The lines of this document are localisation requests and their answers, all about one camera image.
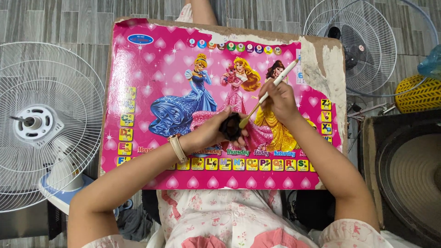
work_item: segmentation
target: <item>person's left hand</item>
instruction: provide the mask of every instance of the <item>person's left hand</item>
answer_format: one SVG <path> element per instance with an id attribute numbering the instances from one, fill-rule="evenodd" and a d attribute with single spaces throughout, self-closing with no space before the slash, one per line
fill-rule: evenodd
<path id="1" fill-rule="evenodd" d="M 230 113 L 231 107 L 226 107 L 223 111 L 211 117 L 200 127 L 189 133 L 200 150 L 221 142 L 230 142 L 225 139 L 221 132 L 219 132 L 221 123 L 230 115 Z M 242 113 L 239 113 L 239 115 L 241 119 L 246 118 L 246 115 Z M 242 136 L 239 137 L 238 140 L 232 142 L 233 145 L 236 147 L 244 147 L 245 140 L 243 139 L 243 136 L 248 136 L 248 132 L 245 129 L 242 130 Z"/>

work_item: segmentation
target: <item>gray tile floor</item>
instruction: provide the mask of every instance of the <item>gray tile floor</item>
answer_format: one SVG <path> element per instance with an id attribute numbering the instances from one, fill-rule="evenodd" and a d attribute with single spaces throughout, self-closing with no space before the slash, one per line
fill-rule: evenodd
<path id="1" fill-rule="evenodd" d="M 309 12 L 320 0 L 210 0 L 219 25 L 301 34 Z M 402 79 L 417 73 L 417 64 L 433 47 L 416 11 L 400 0 L 368 0 L 387 19 L 397 44 L 396 69 L 380 93 L 393 93 Z M 441 32 L 441 0 L 412 0 L 428 13 Z M 0 0 L 0 43 L 41 41 L 71 49 L 105 81 L 112 22 L 120 16 L 175 20 L 184 0 Z M 363 98 L 367 106 L 392 98 Z M 354 142 L 356 122 L 351 122 Z M 357 153 L 351 151 L 356 162 Z M 97 173 L 97 165 L 89 173 Z M 0 240 L 0 247 L 66 247 L 65 236 Z"/>

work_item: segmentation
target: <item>subwoofer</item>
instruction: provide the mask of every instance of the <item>subwoofer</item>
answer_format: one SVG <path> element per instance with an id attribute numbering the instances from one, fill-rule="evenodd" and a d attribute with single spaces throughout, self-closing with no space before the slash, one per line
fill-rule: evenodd
<path id="1" fill-rule="evenodd" d="M 359 169 L 382 229 L 441 247 L 441 110 L 367 118 L 361 128 Z"/>

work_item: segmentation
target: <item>princess in pink dress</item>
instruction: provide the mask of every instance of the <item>princess in pink dress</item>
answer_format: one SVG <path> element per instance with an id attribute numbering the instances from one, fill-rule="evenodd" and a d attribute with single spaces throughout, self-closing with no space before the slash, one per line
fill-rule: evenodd
<path id="1" fill-rule="evenodd" d="M 193 121 L 191 122 L 190 129 L 194 130 L 198 126 L 202 125 L 206 120 L 213 115 L 224 110 L 227 106 L 231 106 L 233 112 L 247 114 L 245 108 L 245 102 L 243 100 L 243 94 L 240 90 L 242 87 L 245 91 L 253 92 L 260 87 L 260 75 L 257 71 L 253 70 L 248 61 L 243 58 L 236 57 L 234 60 L 234 66 L 230 65 L 227 68 L 227 72 L 220 78 L 220 84 L 222 86 L 231 85 L 231 90 L 224 101 L 224 104 L 216 112 L 210 111 L 197 111 L 193 113 Z M 245 139 L 245 149 L 249 151 L 261 149 L 265 150 L 266 146 L 273 140 L 273 133 L 267 126 L 258 126 L 254 122 L 250 121 L 245 127 L 248 131 L 248 136 Z M 222 149 L 240 150 L 240 147 L 235 147 L 231 143 L 228 145 L 222 145 Z"/>

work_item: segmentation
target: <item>yellow basket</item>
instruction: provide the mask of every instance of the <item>yellow basket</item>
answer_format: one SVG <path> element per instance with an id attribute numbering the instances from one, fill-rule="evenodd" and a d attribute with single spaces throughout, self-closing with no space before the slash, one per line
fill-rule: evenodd
<path id="1" fill-rule="evenodd" d="M 401 93 L 413 88 L 424 76 L 415 75 L 401 81 L 395 93 Z M 395 96 L 395 104 L 402 113 L 420 112 L 427 109 L 441 107 L 441 82 L 427 78 L 420 86 L 409 92 Z"/>

